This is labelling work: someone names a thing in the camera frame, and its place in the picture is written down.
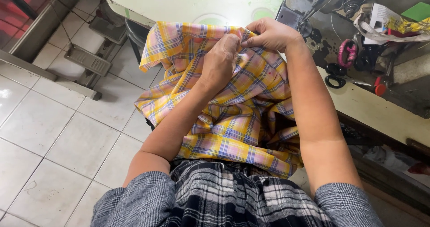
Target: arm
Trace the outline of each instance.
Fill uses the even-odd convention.
[[[142,144],[130,163],[123,187],[147,171],[169,174],[169,161],[178,154],[183,137],[208,102],[230,81],[238,46],[239,38],[227,34],[205,55],[201,77]]]
[[[270,18],[254,21],[246,28],[261,35],[249,38],[243,47],[262,45],[285,52],[301,156],[312,194],[334,182],[363,188],[333,101],[301,35]]]

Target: green paper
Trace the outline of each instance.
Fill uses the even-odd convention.
[[[415,21],[422,21],[430,17],[430,4],[419,2],[412,6],[410,9],[402,13],[402,16],[406,16]]]

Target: black-handled scissors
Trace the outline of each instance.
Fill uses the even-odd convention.
[[[367,82],[363,82],[363,81],[359,81],[359,80],[347,77],[346,69],[341,67],[337,63],[329,63],[325,67],[325,71],[329,74],[328,76],[325,77],[325,84],[331,88],[341,88],[345,86],[347,82],[352,82],[354,84],[359,84],[364,86],[371,86]],[[337,85],[332,84],[330,80],[337,82]]]

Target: table surface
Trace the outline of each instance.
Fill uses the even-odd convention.
[[[282,0],[107,0],[118,14],[143,25],[155,21],[245,27],[253,20],[275,18]],[[325,71],[318,67],[321,76]],[[354,84],[329,88],[340,112],[405,143],[412,138],[430,147],[430,119],[423,119]]]

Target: gray plaid shirt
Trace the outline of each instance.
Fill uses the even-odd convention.
[[[382,226],[364,191],[318,188],[315,201],[296,184],[252,165],[183,160],[171,175],[142,173],[107,191],[91,226]]]

